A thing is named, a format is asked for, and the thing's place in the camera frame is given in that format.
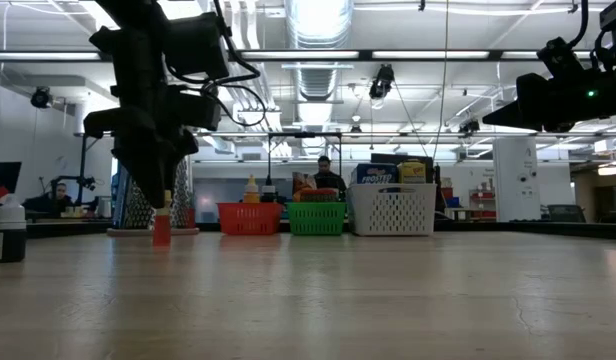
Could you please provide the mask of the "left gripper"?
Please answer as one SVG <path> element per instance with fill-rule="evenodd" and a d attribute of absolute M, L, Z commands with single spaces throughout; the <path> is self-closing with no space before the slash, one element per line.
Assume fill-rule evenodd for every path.
<path fill-rule="evenodd" d="M 180 162 L 198 152 L 191 128 L 215 131 L 221 118 L 216 90 L 208 96 L 187 90 L 183 85 L 169 85 L 148 110 L 123 105 L 91 112 L 84 119 L 86 135 L 102 138 L 109 133 L 122 146 L 113 148 L 112 154 L 153 208 L 166 206 L 166 192 L 174 191 Z M 164 155 L 160 158 L 156 148 L 146 146 L 164 146 Z"/>

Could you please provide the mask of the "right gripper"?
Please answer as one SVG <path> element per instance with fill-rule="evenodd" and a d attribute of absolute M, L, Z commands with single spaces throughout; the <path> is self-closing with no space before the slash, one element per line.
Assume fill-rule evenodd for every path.
<path fill-rule="evenodd" d="M 487 125 L 518 129 L 567 132 L 582 120 L 583 78 L 546 79 L 536 73 L 516 80 L 517 100 L 482 118 Z"/>

